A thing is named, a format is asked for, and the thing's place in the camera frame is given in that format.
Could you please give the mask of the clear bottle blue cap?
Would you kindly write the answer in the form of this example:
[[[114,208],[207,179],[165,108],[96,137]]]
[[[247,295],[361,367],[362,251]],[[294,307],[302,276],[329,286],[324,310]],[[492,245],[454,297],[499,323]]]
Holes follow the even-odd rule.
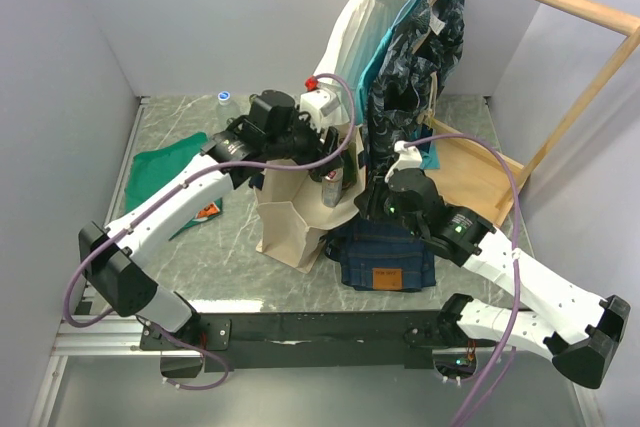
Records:
[[[221,91],[217,95],[217,112],[228,125],[241,114],[241,107],[229,91]]]

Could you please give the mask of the silver can red tab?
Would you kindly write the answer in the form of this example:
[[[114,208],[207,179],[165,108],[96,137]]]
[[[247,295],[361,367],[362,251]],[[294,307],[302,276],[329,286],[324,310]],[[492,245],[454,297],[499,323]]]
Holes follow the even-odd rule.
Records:
[[[322,178],[322,203],[329,208],[338,205],[342,197],[343,169],[330,171]]]

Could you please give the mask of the beige canvas tote bag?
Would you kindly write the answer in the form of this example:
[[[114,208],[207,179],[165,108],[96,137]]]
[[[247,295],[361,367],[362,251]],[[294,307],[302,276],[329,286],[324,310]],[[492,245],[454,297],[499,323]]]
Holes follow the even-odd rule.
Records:
[[[262,239],[256,249],[262,254],[307,273],[321,253],[322,237],[350,221],[358,213],[355,198],[365,188],[366,166],[361,134],[353,134],[348,154],[355,162],[355,182],[346,188],[339,203],[322,202],[322,184],[306,171],[265,170],[261,188],[255,188],[257,212],[262,221]]]

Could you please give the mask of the green glass bottle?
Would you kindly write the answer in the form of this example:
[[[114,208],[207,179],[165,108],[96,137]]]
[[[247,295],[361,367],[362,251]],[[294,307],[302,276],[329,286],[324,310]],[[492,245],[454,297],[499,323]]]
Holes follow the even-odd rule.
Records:
[[[341,153],[342,160],[342,188],[344,190],[351,188],[357,183],[358,180],[358,168],[357,162],[351,155],[348,149],[345,149]]]

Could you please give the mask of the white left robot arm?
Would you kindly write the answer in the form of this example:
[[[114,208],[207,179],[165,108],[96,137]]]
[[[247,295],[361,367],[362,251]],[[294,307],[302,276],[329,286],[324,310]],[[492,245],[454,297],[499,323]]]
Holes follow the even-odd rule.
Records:
[[[160,286],[144,267],[153,251],[206,204],[238,189],[266,167],[325,171],[342,149],[337,125],[345,109],[328,85],[294,100],[265,90],[248,113],[231,120],[158,192],[125,216],[79,234],[81,275],[121,317],[158,325],[176,348],[193,346],[198,314],[177,293]]]

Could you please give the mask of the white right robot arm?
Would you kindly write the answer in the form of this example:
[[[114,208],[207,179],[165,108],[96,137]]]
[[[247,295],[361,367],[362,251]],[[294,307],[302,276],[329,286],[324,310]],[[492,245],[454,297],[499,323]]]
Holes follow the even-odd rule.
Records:
[[[418,168],[377,179],[355,205],[364,218],[407,230],[429,252],[492,282],[526,308],[498,308],[454,294],[438,314],[444,342],[505,338],[510,346],[549,360],[575,384],[602,385],[630,314],[624,299],[588,292],[517,251],[491,221],[446,202]]]

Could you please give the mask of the teal garment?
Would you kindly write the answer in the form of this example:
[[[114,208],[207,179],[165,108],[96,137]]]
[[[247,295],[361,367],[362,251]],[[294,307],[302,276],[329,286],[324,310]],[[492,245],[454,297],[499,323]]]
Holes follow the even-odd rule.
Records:
[[[428,0],[413,0],[396,27],[370,83],[363,141],[371,174],[381,175],[394,162],[394,144],[409,141],[419,129],[431,90],[431,76],[441,70],[443,47],[431,28]]]

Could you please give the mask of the wooden clothes rack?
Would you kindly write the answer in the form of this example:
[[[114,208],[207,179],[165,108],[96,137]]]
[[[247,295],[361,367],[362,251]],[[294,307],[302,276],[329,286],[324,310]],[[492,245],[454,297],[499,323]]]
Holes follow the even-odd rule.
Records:
[[[592,0],[637,14],[639,0]],[[462,58],[438,117],[526,163],[622,43],[534,0],[466,0]],[[639,224],[639,58],[632,55],[535,168],[521,196],[533,235]]]

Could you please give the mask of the folded blue jeans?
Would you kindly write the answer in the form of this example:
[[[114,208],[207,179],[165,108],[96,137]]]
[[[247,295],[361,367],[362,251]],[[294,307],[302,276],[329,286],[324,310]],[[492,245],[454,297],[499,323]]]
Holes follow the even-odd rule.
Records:
[[[356,216],[324,239],[341,283],[356,291],[411,293],[436,285],[434,254],[401,227]]]

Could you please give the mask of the green t-shirt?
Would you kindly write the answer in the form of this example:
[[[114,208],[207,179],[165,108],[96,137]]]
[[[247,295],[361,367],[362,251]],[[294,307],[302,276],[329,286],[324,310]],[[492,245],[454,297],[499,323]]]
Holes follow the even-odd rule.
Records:
[[[204,132],[197,132],[162,149],[135,155],[125,187],[125,212],[141,206],[176,177],[200,153],[207,140]]]

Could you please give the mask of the dark patterned shirt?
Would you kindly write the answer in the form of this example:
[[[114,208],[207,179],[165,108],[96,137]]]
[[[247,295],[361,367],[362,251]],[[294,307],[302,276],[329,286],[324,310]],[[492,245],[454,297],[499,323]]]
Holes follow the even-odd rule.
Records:
[[[358,105],[367,178],[394,162],[394,144],[420,136],[431,84],[444,89],[463,52],[465,0],[409,0],[363,71]]]

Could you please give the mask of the black base bar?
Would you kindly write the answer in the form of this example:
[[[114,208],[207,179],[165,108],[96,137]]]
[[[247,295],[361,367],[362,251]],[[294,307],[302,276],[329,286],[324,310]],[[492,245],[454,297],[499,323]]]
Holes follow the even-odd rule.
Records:
[[[401,365],[429,369],[433,352],[486,347],[437,310],[208,313],[189,342],[232,370]]]

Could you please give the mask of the white pleated garment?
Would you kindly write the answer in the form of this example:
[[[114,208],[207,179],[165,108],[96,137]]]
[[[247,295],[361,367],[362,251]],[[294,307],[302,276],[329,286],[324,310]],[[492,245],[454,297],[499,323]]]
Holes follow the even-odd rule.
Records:
[[[405,0],[348,0],[338,16],[315,74],[330,73],[349,86],[355,123],[364,121],[365,73]]]

